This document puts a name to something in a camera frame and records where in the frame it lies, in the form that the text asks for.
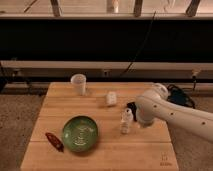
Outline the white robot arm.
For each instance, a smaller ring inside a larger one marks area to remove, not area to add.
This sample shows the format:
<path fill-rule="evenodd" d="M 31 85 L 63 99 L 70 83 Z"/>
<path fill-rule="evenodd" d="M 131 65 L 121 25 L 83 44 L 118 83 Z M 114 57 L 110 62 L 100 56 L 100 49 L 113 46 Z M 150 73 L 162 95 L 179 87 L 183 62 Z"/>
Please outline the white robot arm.
<path fill-rule="evenodd" d="M 168 96 L 168 89 L 160 83 L 137 96 L 137 121 L 150 126 L 155 118 L 159 118 L 213 143 L 213 113 L 171 103 Z"/>

